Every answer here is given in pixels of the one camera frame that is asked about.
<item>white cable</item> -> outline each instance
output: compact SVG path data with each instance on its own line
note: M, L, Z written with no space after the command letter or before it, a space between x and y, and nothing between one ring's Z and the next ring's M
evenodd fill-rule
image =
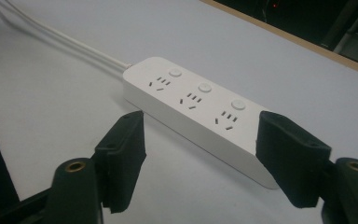
M19 7L17 7L15 4L13 4L10 0L6 0L6 2L18 13L19 16L23 17L25 20L41 27L42 29L88 51L88 52L91 52L99 57L101 57L102 59L114 64L116 67L122 69L123 71L127 70L129 67L131 67L131 64L129 63L124 63L124 62L121 62L117 59L114 59L112 57L110 57L109 55L107 54L104 54L100 51L98 51L97 49L94 49L72 37L70 37L69 35L66 35L66 34L63 34L62 32L58 31L58 30L55 30L54 28L51 28L45 24L43 24L42 22L32 18L31 16L29 16L28 14L26 14L24 11L22 11Z

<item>white plastic casing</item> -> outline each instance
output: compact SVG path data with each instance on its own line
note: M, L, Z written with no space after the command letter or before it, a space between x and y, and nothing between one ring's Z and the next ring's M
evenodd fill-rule
M267 110L185 68L149 58L124 72L124 98L269 189L278 185L255 156Z

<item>power outlet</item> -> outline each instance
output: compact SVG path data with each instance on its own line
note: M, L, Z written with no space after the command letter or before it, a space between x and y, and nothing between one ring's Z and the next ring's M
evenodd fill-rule
M272 175L255 156L265 107L162 58L124 72L124 98L269 189Z

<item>white surface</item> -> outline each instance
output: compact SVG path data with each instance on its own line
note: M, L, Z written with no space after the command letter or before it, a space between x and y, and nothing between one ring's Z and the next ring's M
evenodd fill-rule
M200 1L18 0L31 15L125 63L167 58L284 114L358 158L358 73ZM0 147L22 199L89 157L135 107L103 64L17 18L0 19ZM322 223L145 117L147 158L129 210L105 223Z
M171 77L172 69L182 75ZM123 78L124 98L130 103L257 183L278 188L255 156L265 107L159 57L133 65ZM245 105L246 110L235 109Z

